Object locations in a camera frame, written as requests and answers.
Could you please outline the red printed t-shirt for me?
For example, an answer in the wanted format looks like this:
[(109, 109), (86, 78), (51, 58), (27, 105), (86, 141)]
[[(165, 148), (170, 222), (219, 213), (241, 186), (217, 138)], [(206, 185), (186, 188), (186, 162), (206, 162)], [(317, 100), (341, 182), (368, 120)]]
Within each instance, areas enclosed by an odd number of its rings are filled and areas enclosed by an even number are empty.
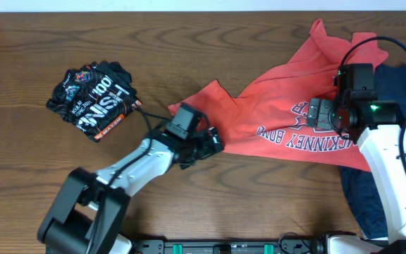
[(227, 153), (351, 167), (369, 166), (350, 140), (334, 131), (306, 125), (313, 97), (333, 99), (333, 78), (343, 57), (349, 63), (378, 66), (388, 53), (372, 41), (372, 32), (356, 32), (350, 41), (327, 35), (316, 20), (309, 37), (288, 63), (273, 67), (231, 97), (217, 80), (184, 103), (204, 112), (216, 127)]

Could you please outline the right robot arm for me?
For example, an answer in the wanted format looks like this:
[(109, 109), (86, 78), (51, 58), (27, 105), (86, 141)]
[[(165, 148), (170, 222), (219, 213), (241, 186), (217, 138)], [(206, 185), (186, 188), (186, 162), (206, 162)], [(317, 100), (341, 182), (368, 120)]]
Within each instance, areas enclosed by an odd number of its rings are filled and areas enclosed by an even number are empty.
[(352, 234), (326, 234), (318, 253), (406, 253), (406, 127), (399, 105), (379, 99), (370, 63), (342, 64), (333, 101), (313, 98), (307, 125), (356, 144), (374, 177), (387, 223), (387, 244)]

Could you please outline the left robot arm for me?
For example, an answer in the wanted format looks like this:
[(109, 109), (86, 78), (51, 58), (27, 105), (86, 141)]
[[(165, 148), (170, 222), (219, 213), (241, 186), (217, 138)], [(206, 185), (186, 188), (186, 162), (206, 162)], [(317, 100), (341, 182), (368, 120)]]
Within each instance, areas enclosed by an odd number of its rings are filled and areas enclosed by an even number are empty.
[(130, 199), (174, 164), (186, 169), (223, 150), (216, 128), (182, 139), (170, 129), (153, 130), (132, 153), (94, 173), (69, 173), (37, 239), (52, 253), (130, 253), (132, 242), (120, 232)]

